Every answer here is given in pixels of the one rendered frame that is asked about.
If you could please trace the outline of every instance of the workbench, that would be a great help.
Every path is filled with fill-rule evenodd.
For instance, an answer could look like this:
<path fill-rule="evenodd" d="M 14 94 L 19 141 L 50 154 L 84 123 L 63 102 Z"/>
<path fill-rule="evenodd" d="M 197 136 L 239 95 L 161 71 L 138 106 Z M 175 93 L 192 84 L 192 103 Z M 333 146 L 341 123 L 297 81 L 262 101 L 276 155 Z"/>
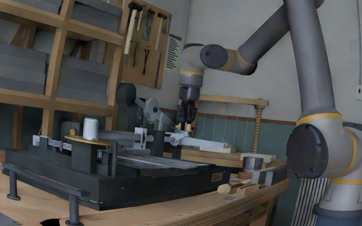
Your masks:
<path fill-rule="evenodd" d="M 86 226 L 266 226 L 274 199 L 288 190 L 290 179 L 264 187 L 249 195 L 206 193 L 188 198 L 117 210 L 80 208 L 80 222 Z M 20 201 L 10 200 L 9 177 L 0 169 L 0 212 L 24 226 L 37 226 L 47 219 L 59 219 L 65 226 L 69 203 L 38 188 L 17 182 Z"/>

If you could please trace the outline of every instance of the wooden shelf frame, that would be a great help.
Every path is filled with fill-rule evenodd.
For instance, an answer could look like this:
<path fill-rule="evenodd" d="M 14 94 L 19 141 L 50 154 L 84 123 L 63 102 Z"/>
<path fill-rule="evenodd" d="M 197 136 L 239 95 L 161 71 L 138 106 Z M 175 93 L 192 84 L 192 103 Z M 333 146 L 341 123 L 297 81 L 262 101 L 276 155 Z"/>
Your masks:
<path fill-rule="evenodd" d="M 130 2 L 132 0 L 126 0 L 125 4 L 128 5 Z M 36 25 L 39 29 L 41 28 L 55 34 L 50 65 L 46 75 L 45 94 L 39 95 L 0 89 L 0 103 L 43 108 L 41 134 L 50 137 L 53 135 L 55 110 L 106 116 L 106 129 L 116 128 L 118 104 L 115 101 L 115 90 L 121 82 L 119 68 L 123 61 L 121 52 L 122 45 L 125 42 L 124 34 L 127 29 L 130 10 L 128 7 L 123 10 L 118 33 L 114 33 L 71 19 L 73 6 L 74 0 L 64 0 L 60 14 L 57 15 L 12 0 L 0 0 L 0 19 L 26 26 Z M 107 45 L 106 49 L 109 49 L 110 54 L 114 54 L 114 58 L 113 55 L 108 55 L 104 62 L 111 66 L 109 75 L 111 82 L 107 105 L 56 97 L 66 37 L 80 40 L 104 41 Z"/>

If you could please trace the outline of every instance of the wall switch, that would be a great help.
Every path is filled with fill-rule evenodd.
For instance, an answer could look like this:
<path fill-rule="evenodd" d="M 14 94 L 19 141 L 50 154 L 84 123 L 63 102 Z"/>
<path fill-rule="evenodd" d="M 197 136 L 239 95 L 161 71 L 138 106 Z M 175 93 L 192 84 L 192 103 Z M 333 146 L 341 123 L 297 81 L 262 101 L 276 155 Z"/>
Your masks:
<path fill-rule="evenodd" d="M 362 100 L 362 85 L 356 85 L 356 100 Z"/>

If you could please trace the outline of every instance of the gray bin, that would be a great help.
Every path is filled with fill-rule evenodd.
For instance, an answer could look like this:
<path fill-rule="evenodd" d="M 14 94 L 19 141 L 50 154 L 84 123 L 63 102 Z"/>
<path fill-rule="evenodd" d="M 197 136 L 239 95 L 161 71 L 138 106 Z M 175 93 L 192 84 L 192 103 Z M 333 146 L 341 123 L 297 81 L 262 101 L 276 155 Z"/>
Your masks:
<path fill-rule="evenodd" d="M 117 33 L 122 9 L 100 0 L 75 0 L 71 18 Z"/>
<path fill-rule="evenodd" d="M 109 73 L 108 65 L 63 55 L 56 96 L 106 105 Z"/>
<path fill-rule="evenodd" d="M 0 88 L 44 94 L 47 54 L 0 42 Z"/>
<path fill-rule="evenodd" d="M 59 13 L 62 0 L 12 0 L 21 4 L 25 4 L 34 8 L 39 8 L 54 14 Z"/>

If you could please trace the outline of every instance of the white knob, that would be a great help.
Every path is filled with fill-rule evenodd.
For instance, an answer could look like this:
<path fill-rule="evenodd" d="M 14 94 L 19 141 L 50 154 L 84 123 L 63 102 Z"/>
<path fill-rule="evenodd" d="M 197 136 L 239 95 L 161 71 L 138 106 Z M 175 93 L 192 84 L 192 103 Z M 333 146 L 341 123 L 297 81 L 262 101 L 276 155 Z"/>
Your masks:
<path fill-rule="evenodd" d="M 99 121 L 97 119 L 85 118 L 82 137 L 86 140 L 98 140 Z"/>

